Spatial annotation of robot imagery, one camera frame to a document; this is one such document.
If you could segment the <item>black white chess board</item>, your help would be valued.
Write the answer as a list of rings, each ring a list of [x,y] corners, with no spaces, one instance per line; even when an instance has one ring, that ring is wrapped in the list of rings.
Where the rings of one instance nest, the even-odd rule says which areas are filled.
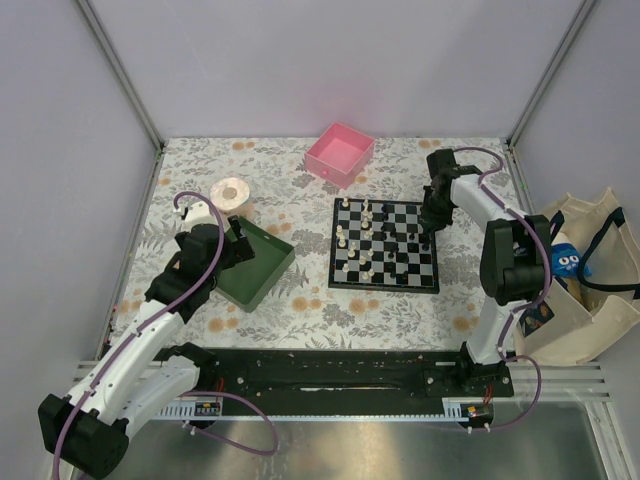
[[[328,286],[437,294],[436,242],[423,232],[419,202],[336,198]]]

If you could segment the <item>green plastic tray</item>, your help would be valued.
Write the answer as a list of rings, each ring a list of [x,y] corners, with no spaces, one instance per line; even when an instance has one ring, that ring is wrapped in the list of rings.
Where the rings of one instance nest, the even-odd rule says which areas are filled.
[[[254,257],[223,270],[216,291],[246,313],[253,312],[295,258],[294,247],[238,217]]]

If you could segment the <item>pink plastic box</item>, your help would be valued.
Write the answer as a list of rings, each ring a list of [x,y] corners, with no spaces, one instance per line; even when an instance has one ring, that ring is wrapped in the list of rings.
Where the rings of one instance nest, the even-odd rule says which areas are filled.
[[[347,189],[371,160],[375,139],[347,125],[333,122],[304,154],[306,170]]]

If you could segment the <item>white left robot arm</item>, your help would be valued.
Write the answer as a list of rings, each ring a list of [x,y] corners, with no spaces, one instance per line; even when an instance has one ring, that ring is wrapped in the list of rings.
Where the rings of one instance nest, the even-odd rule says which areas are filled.
[[[138,315],[93,370],[65,396],[48,395],[38,407],[44,445],[61,462],[103,479],[120,463],[133,436],[174,398],[205,395],[218,383],[214,354],[185,343],[160,372],[139,379],[166,341],[186,325],[216,288],[221,271],[251,260],[247,221],[230,228],[197,224],[176,235],[178,251],[145,293]]]

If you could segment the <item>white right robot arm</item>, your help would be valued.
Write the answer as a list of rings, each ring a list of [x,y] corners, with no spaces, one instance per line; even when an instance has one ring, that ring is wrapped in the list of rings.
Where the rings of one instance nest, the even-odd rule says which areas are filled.
[[[517,315],[548,293],[551,239],[546,217],[509,206],[486,183],[504,168],[504,159],[475,147],[475,152],[497,160],[496,166],[481,171],[456,161],[455,155],[464,150],[439,149],[427,156],[431,183],[424,187],[419,222],[431,243],[437,232],[453,224],[453,213],[460,209],[484,234],[479,278],[485,300],[477,330],[461,347],[454,367],[457,388],[475,396],[502,377],[507,361],[504,342]]]

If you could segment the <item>pink toilet paper roll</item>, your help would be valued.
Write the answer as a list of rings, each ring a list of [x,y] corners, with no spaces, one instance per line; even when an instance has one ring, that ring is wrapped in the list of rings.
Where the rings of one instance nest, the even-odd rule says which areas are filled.
[[[215,183],[210,188],[210,200],[226,217],[240,216],[251,220],[254,203],[249,184],[240,178],[229,177]]]

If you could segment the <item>floral patterned table mat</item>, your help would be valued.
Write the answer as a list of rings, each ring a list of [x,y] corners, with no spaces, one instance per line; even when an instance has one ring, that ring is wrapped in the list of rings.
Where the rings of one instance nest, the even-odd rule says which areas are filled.
[[[483,236],[456,210],[437,235],[436,294],[333,289],[328,284],[333,203],[341,191],[310,174],[308,138],[174,138],[162,164],[122,299],[112,322],[122,335],[151,280],[175,253],[177,194],[208,193],[237,177],[250,187],[254,223],[294,249],[293,263],[253,312],[213,293],[174,336],[208,347],[456,350],[483,332],[479,280]]]

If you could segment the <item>blue cartoon face package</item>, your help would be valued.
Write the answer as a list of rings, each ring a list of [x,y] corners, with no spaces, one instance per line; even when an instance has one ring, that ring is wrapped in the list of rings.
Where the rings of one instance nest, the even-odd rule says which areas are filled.
[[[582,257],[569,242],[558,242],[551,246],[551,269],[554,276],[576,278]]]

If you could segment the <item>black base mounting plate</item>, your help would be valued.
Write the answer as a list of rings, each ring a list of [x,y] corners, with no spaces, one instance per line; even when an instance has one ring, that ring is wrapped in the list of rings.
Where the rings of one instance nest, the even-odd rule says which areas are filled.
[[[463,352],[210,348],[200,385],[275,417],[432,415],[446,398],[511,398],[504,362]]]

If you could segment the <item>cream canvas tote bag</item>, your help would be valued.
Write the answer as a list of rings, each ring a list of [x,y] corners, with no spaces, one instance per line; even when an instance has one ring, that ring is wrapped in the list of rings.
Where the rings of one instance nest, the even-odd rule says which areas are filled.
[[[554,276],[545,300],[526,310],[515,350],[546,366],[593,360],[639,323],[639,245],[611,189],[592,201],[566,195],[547,207],[551,246],[571,243],[576,278]]]

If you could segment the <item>aluminium rail frame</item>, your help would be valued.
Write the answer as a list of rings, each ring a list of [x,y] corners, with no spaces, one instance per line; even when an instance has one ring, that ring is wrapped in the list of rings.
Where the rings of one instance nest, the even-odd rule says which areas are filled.
[[[97,364],[73,386],[69,395],[73,400],[77,400],[86,392],[92,395],[94,392],[109,389],[110,384],[117,384],[121,376],[122,366],[119,363],[113,363],[109,366],[105,363]]]

